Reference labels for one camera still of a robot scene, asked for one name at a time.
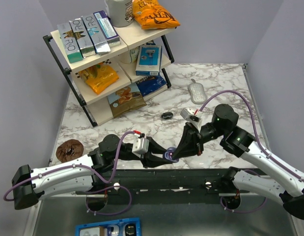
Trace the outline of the black earbud charging case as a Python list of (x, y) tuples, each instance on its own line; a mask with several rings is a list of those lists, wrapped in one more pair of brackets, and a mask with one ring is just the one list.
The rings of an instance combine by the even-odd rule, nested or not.
[(164, 119), (164, 120), (172, 119), (173, 118), (173, 113), (172, 112), (162, 113), (161, 118)]

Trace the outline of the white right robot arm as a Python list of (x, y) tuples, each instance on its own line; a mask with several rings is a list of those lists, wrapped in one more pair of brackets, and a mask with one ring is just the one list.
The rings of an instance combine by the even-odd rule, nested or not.
[(257, 138), (237, 125), (239, 116), (227, 104), (218, 105), (211, 122), (202, 123), (203, 112), (184, 108), (180, 115), (186, 121), (183, 135), (172, 159), (202, 155), (204, 144), (222, 138), (225, 151), (263, 171), (269, 178), (253, 176), (230, 167), (220, 178), (223, 191), (246, 190), (271, 199), (294, 217), (304, 220), (304, 172), (297, 170), (269, 152)]

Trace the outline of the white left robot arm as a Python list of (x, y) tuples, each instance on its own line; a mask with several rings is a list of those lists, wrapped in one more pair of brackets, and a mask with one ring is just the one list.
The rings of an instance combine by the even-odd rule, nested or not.
[(119, 160), (139, 160), (145, 168), (174, 162), (175, 148), (163, 148), (151, 137), (132, 131), (132, 143), (114, 134), (107, 135), (90, 153), (57, 166), (32, 169), (21, 166), (12, 179), (12, 202), (15, 210), (29, 208), (40, 200), (68, 192), (99, 194), (110, 184)]

